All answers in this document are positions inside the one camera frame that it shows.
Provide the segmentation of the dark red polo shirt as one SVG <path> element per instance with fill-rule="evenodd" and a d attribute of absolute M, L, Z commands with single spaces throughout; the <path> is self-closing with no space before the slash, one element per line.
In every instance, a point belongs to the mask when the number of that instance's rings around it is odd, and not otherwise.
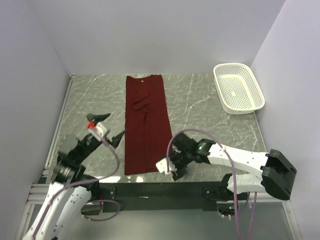
<path fill-rule="evenodd" d="M 161 75 L 126 77 L 124 173 L 156 172 L 172 138 Z"/>

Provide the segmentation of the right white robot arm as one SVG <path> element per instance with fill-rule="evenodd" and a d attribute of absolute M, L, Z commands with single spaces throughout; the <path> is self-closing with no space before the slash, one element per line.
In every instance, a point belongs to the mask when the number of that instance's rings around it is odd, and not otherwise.
<path fill-rule="evenodd" d="M 279 150 L 248 151 L 219 145 L 212 139 L 195 141 L 183 132 L 173 138 L 172 144 L 177 150 L 169 153 L 165 170 L 173 173 L 175 180 L 187 173 L 191 162 L 227 166 L 243 173 L 228 173 L 223 177 L 219 187 L 222 198 L 230 200 L 247 192 L 267 193 L 282 201 L 291 198 L 297 170 Z"/>

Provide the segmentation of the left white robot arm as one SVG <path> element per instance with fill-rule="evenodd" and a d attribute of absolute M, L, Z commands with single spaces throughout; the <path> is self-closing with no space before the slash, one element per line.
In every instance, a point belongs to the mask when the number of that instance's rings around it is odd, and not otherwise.
<path fill-rule="evenodd" d="M 23 239 L 61 240 L 67 224 L 84 213 L 85 205 L 102 210 L 106 199 L 100 189 L 100 179 L 85 174 L 82 163 L 100 145 L 105 145 L 113 154 L 116 152 L 126 131 L 109 139 L 110 129 L 104 123 L 109 116 L 109 113 L 89 113 L 86 115 L 87 135 L 79 139 L 67 134 L 63 138 L 44 202 Z"/>

